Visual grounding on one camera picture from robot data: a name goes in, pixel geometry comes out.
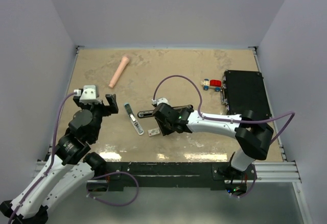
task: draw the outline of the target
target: tan work surface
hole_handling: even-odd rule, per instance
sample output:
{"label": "tan work surface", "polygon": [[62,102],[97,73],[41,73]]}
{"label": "tan work surface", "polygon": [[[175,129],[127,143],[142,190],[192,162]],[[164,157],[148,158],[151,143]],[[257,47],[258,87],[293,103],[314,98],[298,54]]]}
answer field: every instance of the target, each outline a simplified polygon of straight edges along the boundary
{"label": "tan work surface", "polygon": [[[131,57],[116,86],[108,87],[124,54]],[[173,133],[149,137],[148,130],[158,127],[154,118],[138,119],[145,133],[139,136],[124,109],[130,103],[135,116],[141,110],[153,109],[151,99],[158,83],[169,75],[189,77],[203,96],[201,111],[226,114],[220,92],[203,90],[205,78],[221,80],[230,70],[257,71],[251,50],[158,50],[158,49],[85,49],[80,50],[69,93],[84,85],[99,87],[100,98],[116,94],[119,113],[104,117],[97,143],[92,150],[107,161],[138,162],[204,162],[227,161],[239,149],[235,139],[211,133]],[[194,87],[181,78],[171,78],[159,88],[157,98],[165,97],[172,106],[192,104],[197,109],[199,97]],[[72,99],[66,102],[59,124],[58,138],[79,108]],[[270,147],[268,161],[282,161],[278,143]]]}

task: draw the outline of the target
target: purple cable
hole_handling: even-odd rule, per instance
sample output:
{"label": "purple cable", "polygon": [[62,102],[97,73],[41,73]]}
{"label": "purple cable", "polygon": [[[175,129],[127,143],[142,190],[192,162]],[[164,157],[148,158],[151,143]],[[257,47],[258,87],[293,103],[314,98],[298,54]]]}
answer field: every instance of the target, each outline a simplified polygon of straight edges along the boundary
{"label": "purple cable", "polygon": [[273,122],[275,120],[278,120],[280,118],[284,118],[284,117],[290,115],[290,118],[287,120],[287,122],[284,124],[284,126],[281,128],[281,130],[276,134],[276,136],[274,138],[272,138],[270,144],[272,144],[281,135],[281,133],[286,129],[286,127],[289,125],[289,123],[292,121],[293,117],[295,116],[295,112],[293,112],[293,111],[289,111],[289,112],[284,113],[284,114],[282,114],[282,115],[280,115],[278,117],[275,117],[275,118],[270,118],[270,119],[266,119],[266,120],[259,120],[259,121],[231,120],[231,119],[226,119],[226,118],[210,118],[210,117],[203,116],[202,113],[201,113],[202,95],[200,93],[199,88],[195,85],[195,83],[190,78],[185,77],[185,76],[182,76],[182,75],[171,75],[171,76],[168,76],[168,77],[164,78],[158,84],[158,86],[156,87],[156,89],[154,91],[154,94],[153,94],[153,100],[155,100],[155,95],[157,94],[157,91],[158,91],[159,87],[161,86],[161,84],[164,81],[166,81],[167,79],[172,78],[172,77],[181,77],[181,78],[184,78],[184,79],[186,79],[187,81],[189,81],[194,86],[194,88],[198,92],[199,98],[200,98],[200,103],[199,103],[199,106],[198,106],[198,114],[199,114],[200,117],[202,117],[204,119],[208,119],[208,120],[212,120],[212,121],[220,121],[220,122],[235,122],[235,123],[246,123],[246,124],[261,124],[261,123],[270,123],[270,122]]}
{"label": "purple cable", "polygon": [[90,196],[91,198],[93,198],[94,200],[96,201],[99,201],[103,204],[106,204],[106,205],[110,205],[110,206],[116,206],[116,207],[122,207],[122,206],[126,206],[126,205],[129,205],[131,204],[132,202],[135,201],[135,199],[137,198],[138,196],[138,191],[139,191],[139,185],[138,185],[138,182],[136,180],[136,178],[131,175],[130,173],[127,173],[127,172],[123,172],[123,171],[119,171],[119,172],[112,172],[112,173],[109,173],[109,174],[105,174],[105,175],[102,175],[102,176],[97,176],[97,177],[94,177],[93,180],[96,180],[96,179],[99,179],[99,178],[103,178],[103,177],[107,177],[107,176],[110,176],[110,175],[115,175],[115,174],[125,174],[125,175],[128,175],[129,177],[131,177],[134,181],[135,181],[135,184],[136,184],[136,194],[134,196],[134,198],[132,198],[130,201],[126,202],[126,203],[123,203],[123,204],[116,204],[116,203],[111,203],[111,202],[108,202],[106,200],[103,200],[103,199],[100,199],[100,198],[97,198],[97,197],[94,197],[88,189],[86,189],[87,193],[88,193],[88,196]]}
{"label": "purple cable", "polygon": [[20,206],[22,206],[22,204],[24,203],[25,199],[30,195],[30,193],[34,190],[34,188],[41,182],[41,180],[46,177],[46,175],[48,174],[48,172],[51,170],[54,160],[55,160],[55,147],[56,147],[56,139],[57,139],[57,131],[58,131],[58,125],[59,125],[59,119],[60,119],[60,114],[61,114],[61,110],[63,108],[63,105],[65,103],[65,101],[70,97],[75,95],[76,93],[70,93],[68,94],[63,101],[61,101],[59,109],[57,111],[57,116],[56,116],[56,124],[55,124],[55,128],[54,128],[54,133],[53,133],[53,140],[52,140],[52,152],[51,152],[51,162],[50,165],[48,167],[48,169],[43,173],[43,175],[29,188],[29,190],[25,193],[25,195],[21,198],[21,200],[19,201],[19,205],[15,208],[15,210],[12,212],[8,224],[11,224],[13,218],[15,217],[17,211],[19,210]]}

